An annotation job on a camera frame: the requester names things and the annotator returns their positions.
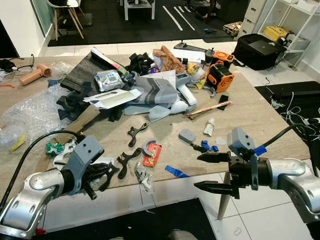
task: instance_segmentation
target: orange hair dryer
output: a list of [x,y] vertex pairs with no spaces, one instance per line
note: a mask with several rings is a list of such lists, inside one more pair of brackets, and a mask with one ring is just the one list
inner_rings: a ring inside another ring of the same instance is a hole
[[51,76],[51,69],[49,67],[47,67],[46,65],[43,64],[38,64],[38,66],[36,66],[36,70],[34,70],[33,72],[20,77],[19,81],[22,84],[22,86],[28,85],[30,83],[32,83],[33,81],[41,78],[42,76],[45,77],[50,77]]

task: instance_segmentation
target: black rug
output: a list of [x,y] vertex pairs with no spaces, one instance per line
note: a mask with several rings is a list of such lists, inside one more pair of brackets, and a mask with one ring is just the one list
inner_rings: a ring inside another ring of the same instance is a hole
[[192,233],[198,240],[216,240],[198,198],[139,211],[113,219],[35,237],[36,240],[165,240],[174,229]]
[[[94,45],[138,43],[155,41],[173,41],[187,39],[204,39],[208,43],[229,42],[233,37],[223,31],[225,22],[219,17],[212,17],[209,24],[195,18],[195,12],[184,10],[183,16],[195,28],[193,31],[174,6],[184,6],[184,0],[156,0],[155,19],[151,20],[151,8],[135,8],[128,10],[129,21],[125,20],[124,7],[116,0],[83,0],[81,8],[85,13],[92,13],[92,26],[83,27],[82,39],[76,28],[70,29],[74,34],[64,35],[58,41],[51,40],[52,46]],[[169,17],[162,6],[177,19],[183,31]],[[203,29],[215,28],[216,33],[208,34]]]
[[[295,83],[287,83],[287,84],[277,84],[277,85],[268,85],[268,88],[275,93],[276,95],[280,96],[280,102],[284,104],[284,107],[280,107],[276,109],[278,114],[287,112],[287,108],[290,104],[292,95],[287,95],[287,93],[297,93],[297,92],[304,92],[304,91],[314,91],[320,90],[320,84],[316,81],[305,81],[305,82],[295,82]],[[270,96],[272,93],[265,87],[265,86],[256,86],[255,89],[267,100],[271,103]],[[319,95],[295,95],[293,97],[290,109],[294,106],[298,106],[301,108],[301,112],[299,115],[306,118],[319,118],[319,108],[320,108],[320,97]],[[295,123],[303,123],[302,120],[298,116],[292,116],[292,120]],[[296,129],[294,130],[300,137],[302,135]],[[320,169],[320,140],[315,140],[311,142],[311,154],[313,159],[316,160],[316,165],[318,169]]]

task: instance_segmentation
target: yellow crate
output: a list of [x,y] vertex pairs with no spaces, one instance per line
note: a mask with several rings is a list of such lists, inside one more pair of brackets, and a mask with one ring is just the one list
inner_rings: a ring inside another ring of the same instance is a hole
[[267,26],[263,33],[277,42],[279,38],[285,38],[290,31],[282,26]]

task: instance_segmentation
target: floor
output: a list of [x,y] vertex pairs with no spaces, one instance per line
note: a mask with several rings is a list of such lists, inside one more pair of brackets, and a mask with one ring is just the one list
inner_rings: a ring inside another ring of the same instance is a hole
[[[161,45],[166,45],[170,49],[178,42],[103,44],[96,47],[109,55],[142,54],[150,53],[152,49],[160,48]],[[236,42],[205,43],[201,39],[185,42],[204,49],[214,47],[227,53],[232,53],[236,46]],[[92,47],[92,45],[48,47],[44,56],[85,56]],[[313,80],[303,72],[291,70],[286,62],[282,62],[272,71],[253,71],[246,67],[238,67],[237,70],[243,73],[253,86],[266,84],[266,77],[270,84]],[[56,231],[199,197],[217,240],[312,239],[287,194],[281,190],[271,190],[269,187],[261,186],[259,191],[252,191],[250,188],[240,189],[240,199],[232,198],[223,220],[217,220],[220,195],[198,190],[193,183],[204,180],[222,182],[223,176],[224,173],[217,173],[156,182],[153,197],[145,194],[138,185],[99,192],[95,201],[90,201],[88,196],[82,195],[60,197],[48,204],[43,226],[49,232]]]

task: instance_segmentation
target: small blue object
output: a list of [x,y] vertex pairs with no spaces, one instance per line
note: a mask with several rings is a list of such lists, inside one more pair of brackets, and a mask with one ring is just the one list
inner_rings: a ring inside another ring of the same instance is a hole
[[166,170],[169,173],[173,174],[177,178],[181,178],[182,179],[182,178],[188,178],[189,177],[187,174],[184,174],[182,171],[180,171],[178,169],[175,169],[175,168],[173,168],[172,166],[169,166],[169,165],[167,165],[164,170]]
[[209,152],[218,152],[219,151],[219,148],[217,146],[210,147],[208,144],[208,141],[206,141],[206,140],[201,141],[201,146],[204,147]]
[[261,145],[261,146],[258,146],[255,149],[253,149],[253,151],[257,156],[260,156],[260,155],[266,153],[267,149],[265,148],[265,146]]

